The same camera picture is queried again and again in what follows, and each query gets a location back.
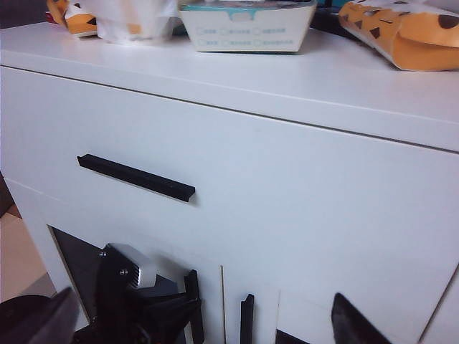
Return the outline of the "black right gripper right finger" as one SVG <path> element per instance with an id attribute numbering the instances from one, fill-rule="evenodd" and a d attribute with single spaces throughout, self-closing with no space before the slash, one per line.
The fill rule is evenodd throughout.
<path id="1" fill-rule="evenodd" d="M 336 293 L 331 309 L 336 344 L 391 344 L 341 293 Z"/>

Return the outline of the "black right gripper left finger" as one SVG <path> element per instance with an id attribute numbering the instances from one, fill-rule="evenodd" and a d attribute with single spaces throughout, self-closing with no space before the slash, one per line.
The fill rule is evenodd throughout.
<path id="1" fill-rule="evenodd" d="M 71 343 L 79 302 L 67 287 L 53 297 L 22 295 L 1 303 L 2 343 Z"/>

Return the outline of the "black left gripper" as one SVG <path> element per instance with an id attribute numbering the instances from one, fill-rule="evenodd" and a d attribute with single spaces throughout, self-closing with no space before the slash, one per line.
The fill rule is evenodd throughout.
<path id="1" fill-rule="evenodd" d="M 75 335 L 74 343 L 128 343 L 126 295 L 151 286 L 151 260 L 133 247 L 104 247 L 95 278 L 95 317 Z M 151 297 L 143 315 L 156 322 L 188 323 L 201 299 L 186 293 Z"/>

